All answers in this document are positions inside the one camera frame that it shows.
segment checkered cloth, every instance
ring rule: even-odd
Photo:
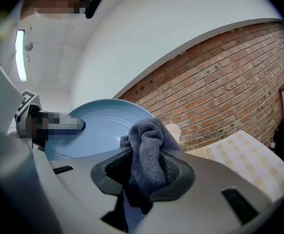
[[[284,196],[284,162],[244,131],[187,153],[229,167],[270,197],[272,202]]]

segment gray towel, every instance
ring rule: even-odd
[[[182,151],[170,132],[157,118],[144,119],[134,124],[127,136],[121,137],[120,147],[131,146],[133,157],[131,175],[125,192],[139,194],[139,205],[148,202],[152,192],[166,186],[164,172],[159,163],[160,148]]]

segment blue plate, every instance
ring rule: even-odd
[[[133,124],[154,117],[144,108],[119,99],[102,99],[84,104],[70,113],[85,121],[77,136],[53,136],[45,147],[48,160],[83,157],[119,148],[121,136]]]

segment fluorescent light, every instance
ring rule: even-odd
[[[25,63],[24,63],[23,44],[24,44],[24,31],[18,30],[15,41],[15,50],[16,50],[15,60],[21,82],[27,81]]]

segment white ceiling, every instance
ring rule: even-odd
[[[19,81],[15,60],[7,67],[11,81],[19,90],[69,93],[71,80],[83,50],[102,20],[123,0],[103,0],[92,19],[79,15],[75,19],[46,19],[36,15],[23,20],[18,29],[25,30],[24,51],[28,81]]]

